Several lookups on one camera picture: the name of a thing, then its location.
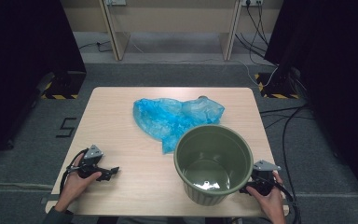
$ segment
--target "plastic bag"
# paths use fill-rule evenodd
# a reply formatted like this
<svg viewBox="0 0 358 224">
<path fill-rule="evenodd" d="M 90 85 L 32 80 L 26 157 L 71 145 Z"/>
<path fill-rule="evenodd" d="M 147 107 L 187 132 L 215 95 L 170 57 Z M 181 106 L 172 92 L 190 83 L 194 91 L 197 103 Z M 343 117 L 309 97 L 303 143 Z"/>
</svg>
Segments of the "plastic bag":
<svg viewBox="0 0 358 224">
<path fill-rule="evenodd" d="M 197 100 L 180 102 L 169 98 L 141 99 L 133 103 L 133 117 L 138 126 L 162 141 L 162 152 L 175 150 L 181 136 L 201 124 L 217 124 L 225 108 L 201 96 Z"/>
</svg>

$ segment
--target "plastic bucket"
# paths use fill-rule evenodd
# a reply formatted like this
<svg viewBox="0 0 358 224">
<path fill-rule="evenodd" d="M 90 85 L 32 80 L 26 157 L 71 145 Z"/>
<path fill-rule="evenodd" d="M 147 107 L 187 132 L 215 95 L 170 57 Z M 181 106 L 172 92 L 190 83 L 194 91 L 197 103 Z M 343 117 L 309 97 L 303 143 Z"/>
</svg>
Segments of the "plastic bucket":
<svg viewBox="0 0 358 224">
<path fill-rule="evenodd" d="M 201 125 L 186 132 L 174 151 L 174 164 L 187 196 L 201 205 L 221 203 L 242 188 L 253 169 L 245 140 L 221 125 Z"/>
</svg>

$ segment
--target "gray carpet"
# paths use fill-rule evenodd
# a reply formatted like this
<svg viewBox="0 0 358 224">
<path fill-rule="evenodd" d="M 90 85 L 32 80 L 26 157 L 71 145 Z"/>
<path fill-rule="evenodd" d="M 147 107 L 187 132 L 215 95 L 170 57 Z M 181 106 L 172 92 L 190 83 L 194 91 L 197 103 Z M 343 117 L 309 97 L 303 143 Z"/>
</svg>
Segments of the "gray carpet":
<svg viewBox="0 0 358 224">
<path fill-rule="evenodd" d="M 305 103 L 263 98 L 243 65 L 86 64 L 86 68 L 88 74 L 76 100 L 39 100 L 15 135 L 15 147 L 0 151 L 0 223 L 39 223 L 44 217 L 44 199 L 72 142 L 72 137 L 56 138 L 56 135 L 67 134 L 60 130 L 64 118 L 76 118 L 67 121 L 67 125 L 77 127 L 95 87 L 251 87 L 260 111 Z M 260 66 L 249 69 L 252 77 L 257 72 L 272 71 L 270 67 Z M 41 82 L 41 90 L 48 79 L 46 76 Z M 272 123 L 291 113 L 293 110 L 262 117 L 287 187 L 282 152 L 282 131 L 287 119 Z M 287 126 L 285 153 L 303 223 L 358 223 L 358 182 L 351 169 L 333 155 L 311 110 L 303 109 L 296 116 Z M 288 223 L 293 217 L 293 214 L 287 217 Z M 79 216 L 74 222 L 96 223 L 96 220 L 96 217 Z M 267 222 L 246 218 L 244 223 Z"/>
</svg>

